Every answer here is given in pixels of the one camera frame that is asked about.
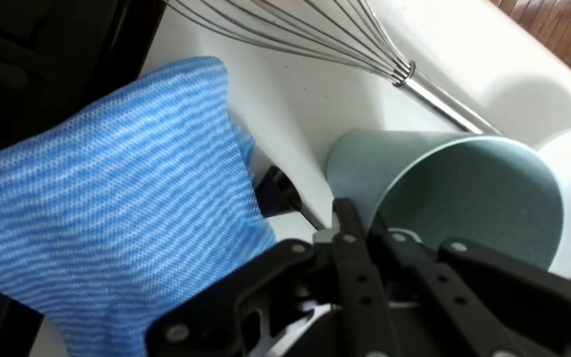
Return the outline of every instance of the dish towel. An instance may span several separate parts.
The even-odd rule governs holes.
[[[52,316],[72,357],[141,357],[145,330],[274,243],[229,116],[195,57],[0,152],[0,291]]]

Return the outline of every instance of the whisk handle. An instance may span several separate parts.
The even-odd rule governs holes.
[[[500,130],[492,122],[488,122],[474,108],[453,96],[441,84],[433,82],[421,70],[415,70],[399,86],[419,96],[427,104],[435,106],[464,130],[478,134],[500,134]]]

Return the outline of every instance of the metal wire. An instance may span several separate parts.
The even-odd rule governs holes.
[[[359,66],[395,84],[411,74],[411,61],[391,41],[367,0],[169,0],[167,3],[191,21],[236,41]],[[345,21],[328,13],[328,3],[334,3]]]

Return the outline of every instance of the green mug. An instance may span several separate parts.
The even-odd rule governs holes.
[[[554,172],[506,136],[353,130],[334,144],[326,174],[367,229],[413,229],[429,247],[466,237],[550,267],[562,241]]]

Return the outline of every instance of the blue striped cloth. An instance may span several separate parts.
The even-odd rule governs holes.
[[[227,70],[163,66],[0,152],[0,291],[70,354],[145,354],[149,322],[274,243]]]

